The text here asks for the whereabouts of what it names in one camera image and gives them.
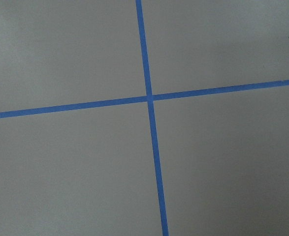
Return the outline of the long blue tape line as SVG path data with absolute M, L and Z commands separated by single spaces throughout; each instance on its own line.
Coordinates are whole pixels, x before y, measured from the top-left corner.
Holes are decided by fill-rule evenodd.
M 157 127 L 156 127 L 155 108 L 154 108 L 154 100 L 153 100 L 149 57 L 148 57 L 148 51 L 147 51 L 142 1 L 136 0 L 135 4 L 136 4 L 136 12 L 137 12 L 140 46 L 141 46 L 142 65 L 143 65 L 144 80 L 145 80 L 146 100 L 147 100 L 147 107 L 148 107 L 150 132 L 151 132 L 155 176 L 156 176 L 156 183 L 157 183 L 158 201 L 159 201 L 160 218 L 161 218 L 161 229 L 162 229 L 162 235 L 167 236 L 169 235 L 169 230 L 168 230 L 167 213 L 166 213 L 166 205 L 165 205 L 165 197 L 164 197 L 164 189 L 163 189 L 158 133 L 157 133 Z

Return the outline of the crossing blue tape line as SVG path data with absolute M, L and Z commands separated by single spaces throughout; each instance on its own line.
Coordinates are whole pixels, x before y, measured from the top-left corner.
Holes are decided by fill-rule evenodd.
M 289 80 L 280 80 L 280 81 L 263 82 L 263 83 L 255 83 L 255 84 L 245 84 L 245 85 L 237 85 L 237 86 L 206 88 L 206 89 L 197 89 L 197 90 L 190 90 L 190 91 L 155 94 L 152 96 L 152 100 L 153 101 L 169 100 L 169 99 L 175 99 L 175 98 L 203 96 L 203 95 L 229 93 L 229 92 L 237 92 L 237 91 L 245 91 L 245 90 L 253 90 L 253 89 L 266 89 L 266 88 L 268 89 L 268 88 L 285 87 L 285 86 L 289 86 Z M 0 112 L 0 118 L 11 118 L 11 117 L 74 111 L 74 110 L 82 110 L 82 109 L 90 109 L 90 108 L 98 108 L 98 107 L 142 103 L 142 102 L 147 102 L 147 101 L 148 101 L 148 98 L 146 96 L 138 96 L 138 97 L 110 99 L 110 100 L 67 104 L 67 105 L 59 105 L 59 106 L 51 106 L 51 107 L 22 109 L 22 110 L 15 110 L 15 111 Z

